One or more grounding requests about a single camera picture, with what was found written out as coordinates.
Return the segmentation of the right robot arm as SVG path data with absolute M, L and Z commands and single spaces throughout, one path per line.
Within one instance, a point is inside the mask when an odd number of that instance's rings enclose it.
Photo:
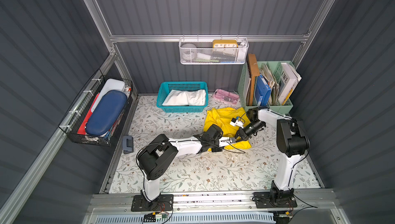
M 250 124 L 237 130 L 236 141 L 247 141 L 263 130 L 267 124 L 270 124 L 276 126 L 276 144 L 278 150 L 282 153 L 277 175 L 272 181 L 268 196 L 258 196 L 256 194 L 254 196 L 256 203 L 269 203 L 275 208 L 296 207 L 293 187 L 296 168 L 307 157 L 307 151 L 310 147 L 302 121 L 276 113 L 268 107 L 250 109 L 246 112 L 246 116 Z

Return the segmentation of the white shorts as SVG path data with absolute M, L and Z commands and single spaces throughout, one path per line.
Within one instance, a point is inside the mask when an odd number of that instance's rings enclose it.
M 172 90 L 162 106 L 204 106 L 206 98 L 207 93 L 204 89 L 197 91 Z

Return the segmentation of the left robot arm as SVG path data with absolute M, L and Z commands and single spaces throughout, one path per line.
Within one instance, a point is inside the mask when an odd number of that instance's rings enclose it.
M 173 139 L 164 134 L 158 135 L 136 154 L 136 164 L 144 175 L 142 196 L 148 202 L 160 196 L 159 179 L 175 158 L 201 154 L 209 149 L 221 152 L 229 142 L 234 142 L 234 139 L 224 137 L 223 131 L 215 124 L 190 138 Z

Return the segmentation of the yellow garment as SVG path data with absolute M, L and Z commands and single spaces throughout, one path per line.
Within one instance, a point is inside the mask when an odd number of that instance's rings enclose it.
M 234 109 L 232 107 L 226 107 L 223 109 L 214 109 L 207 111 L 203 131 L 206 132 L 209 127 L 213 124 L 217 125 L 223 131 L 223 136 L 225 137 L 234 137 L 236 131 L 238 130 L 238 126 L 232 126 L 230 122 L 233 118 L 242 117 L 242 121 L 244 123 L 243 126 L 247 126 L 250 124 L 250 120 L 245 115 L 244 108 Z

